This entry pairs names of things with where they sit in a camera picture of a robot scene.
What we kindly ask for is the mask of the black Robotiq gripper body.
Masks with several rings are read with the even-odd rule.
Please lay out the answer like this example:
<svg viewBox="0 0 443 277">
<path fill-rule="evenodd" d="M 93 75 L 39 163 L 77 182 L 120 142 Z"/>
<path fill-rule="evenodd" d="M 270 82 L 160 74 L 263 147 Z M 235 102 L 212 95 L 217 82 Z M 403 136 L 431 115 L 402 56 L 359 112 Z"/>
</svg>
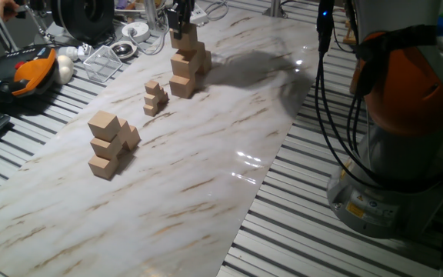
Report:
<svg viewBox="0 0 443 277">
<path fill-rule="evenodd" d="M 195 0 L 173 0 L 172 9 L 177 12 L 192 12 L 195 7 Z"/>
</svg>

